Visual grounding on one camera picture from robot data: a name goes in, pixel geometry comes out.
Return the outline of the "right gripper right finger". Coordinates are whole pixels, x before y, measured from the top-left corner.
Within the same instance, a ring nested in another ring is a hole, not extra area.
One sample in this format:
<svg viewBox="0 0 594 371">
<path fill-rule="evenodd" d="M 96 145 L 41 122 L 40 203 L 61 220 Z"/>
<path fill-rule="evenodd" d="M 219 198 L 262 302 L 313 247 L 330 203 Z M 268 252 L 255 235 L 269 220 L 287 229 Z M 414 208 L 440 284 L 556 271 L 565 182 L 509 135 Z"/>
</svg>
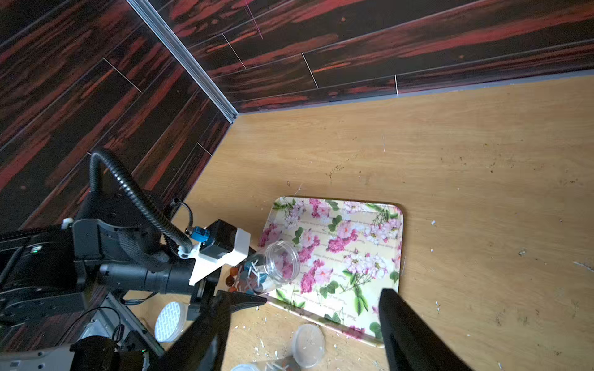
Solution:
<svg viewBox="0 0 594 371">
<path fill-rule="evenodd" d="M 379 318 L 390 370 L 470 369 L 396 291 L 382 290 Z"/>
</svg>

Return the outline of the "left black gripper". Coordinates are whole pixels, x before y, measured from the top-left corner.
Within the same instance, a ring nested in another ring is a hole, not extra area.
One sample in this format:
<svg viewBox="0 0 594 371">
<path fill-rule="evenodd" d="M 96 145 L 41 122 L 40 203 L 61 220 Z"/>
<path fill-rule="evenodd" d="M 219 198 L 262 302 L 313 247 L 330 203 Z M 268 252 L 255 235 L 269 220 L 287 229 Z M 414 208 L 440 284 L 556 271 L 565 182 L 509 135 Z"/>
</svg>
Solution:
<svg viewBox="0 0 594 371">
<path fill-rule="evenodd" d="M 217 292 L 220 276 L 220 273 L 211 273 L 195 284 L 187 309 L 188 320 L 196 320 L 206 312 Z M 257 308 L 265 305 L 268 301 L 264 297 L 241 292 L 222 292 L 222 294 L 228 298 L 231 311 Z"/>
</svg>

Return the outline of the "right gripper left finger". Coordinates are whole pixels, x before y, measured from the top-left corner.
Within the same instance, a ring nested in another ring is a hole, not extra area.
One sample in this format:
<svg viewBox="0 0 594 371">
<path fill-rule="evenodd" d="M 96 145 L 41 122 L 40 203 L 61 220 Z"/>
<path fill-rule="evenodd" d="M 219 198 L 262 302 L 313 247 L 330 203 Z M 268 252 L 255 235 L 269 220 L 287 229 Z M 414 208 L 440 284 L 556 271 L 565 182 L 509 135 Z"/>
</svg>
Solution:
<svg viewBox="0 0 594 371">
<path fill-rule="evenodd" d="M 230 299 L 218 294 L 148 370 L 221 370 L 230 320 Z"/>
</svg>

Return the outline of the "clear plastic candy jar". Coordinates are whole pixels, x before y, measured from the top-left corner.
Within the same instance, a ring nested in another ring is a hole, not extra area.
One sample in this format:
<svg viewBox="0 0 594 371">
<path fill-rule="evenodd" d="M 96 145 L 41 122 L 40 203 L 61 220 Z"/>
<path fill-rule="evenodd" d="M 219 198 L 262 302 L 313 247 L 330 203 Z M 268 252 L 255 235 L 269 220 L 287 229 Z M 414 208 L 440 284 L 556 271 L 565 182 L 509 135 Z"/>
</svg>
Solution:
<svg viewBox="0 0 594 371">
<path fill-rule="evenodd" d="M 231 287 L 249 295 L 264 295 L 292 283 L 300 268 L 295 245 L 276 241 L 239 264 L 237 272 L 230 274 L 235 280 Z"/>
</svg>

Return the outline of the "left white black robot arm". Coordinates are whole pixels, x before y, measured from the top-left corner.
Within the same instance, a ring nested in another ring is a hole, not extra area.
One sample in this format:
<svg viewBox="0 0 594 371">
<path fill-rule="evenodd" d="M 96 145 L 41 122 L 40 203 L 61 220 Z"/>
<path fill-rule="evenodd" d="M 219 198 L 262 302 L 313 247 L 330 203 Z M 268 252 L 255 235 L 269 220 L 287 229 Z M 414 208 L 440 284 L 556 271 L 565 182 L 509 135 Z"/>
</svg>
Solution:
<svg viewBox="0 0 594 371">
<path fill-rule="evenodd" d="M 89 336 L 72 344 L 36 352 L 4 353 L 7 370 L 218 370 L 221 367 L 230 316 L 258 307 L 255 295 L 212 292 L 210 281 L 189 283 L 189 261 L 170 261 L 158 272 L 133 260 L 119 240 L 131 230 L 142 247 L 156 241 L 157 229 L 121 193 L 91 200 L 97 219 L 78 220 L 72 227 L 51 226 L 6 233 L 1 237 L 1 323 L 15 326 L 33 318 L 62 313 L 90 313 L 86 290 L 91 278 L 113 290 L 191 294 L 199 305 L 195 323 L 181 343 L 159 353 L 145 344 L 134 349 L 117 334 Z"/>
</svg>

